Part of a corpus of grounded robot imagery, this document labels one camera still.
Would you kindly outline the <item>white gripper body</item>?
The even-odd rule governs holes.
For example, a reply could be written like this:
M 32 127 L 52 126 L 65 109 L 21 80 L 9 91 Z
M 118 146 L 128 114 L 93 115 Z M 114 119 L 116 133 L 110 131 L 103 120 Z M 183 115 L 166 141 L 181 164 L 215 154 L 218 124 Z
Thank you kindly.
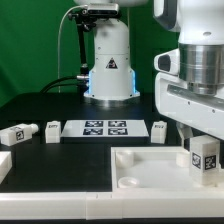
M 177 76 L 159 72 L 155 103 L 160 114 L 224 140 L 224 87 L 215 96 L 199 95 Z

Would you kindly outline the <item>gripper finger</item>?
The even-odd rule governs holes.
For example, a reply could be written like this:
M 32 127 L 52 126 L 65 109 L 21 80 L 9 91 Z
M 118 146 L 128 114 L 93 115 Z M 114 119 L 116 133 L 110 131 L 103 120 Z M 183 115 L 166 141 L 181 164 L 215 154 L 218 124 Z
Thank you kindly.
M 180 139 L 181 139 L 181 145 L 184 145 L 184 142 L 193 137 L 192 128 L 190 126 L 187 126 L 183 123 L 177 122 L 176 123 L 177 131 L 179 133 Z

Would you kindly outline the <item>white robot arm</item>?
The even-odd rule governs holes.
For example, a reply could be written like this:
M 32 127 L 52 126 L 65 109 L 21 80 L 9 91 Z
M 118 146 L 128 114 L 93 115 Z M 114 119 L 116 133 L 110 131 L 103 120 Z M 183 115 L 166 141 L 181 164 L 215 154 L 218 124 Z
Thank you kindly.
M 122 90 L 134 88 L 128 70 L 128 47 L 112 47 L 103 34 L 118 24 L 121 6 L 148 0 L 74 0 L 85 16 L 96 20 L 96 62 L 90 71 L 90 90 L 98 99 L 110 97 L 97 83 L 117 72 L 126 78 Z M 224 140 L 224 0 L 154 0 L 154 18 L 179 34 L 178 47 L 154 58 L 157 70 L 155 103 L 160 114 Z

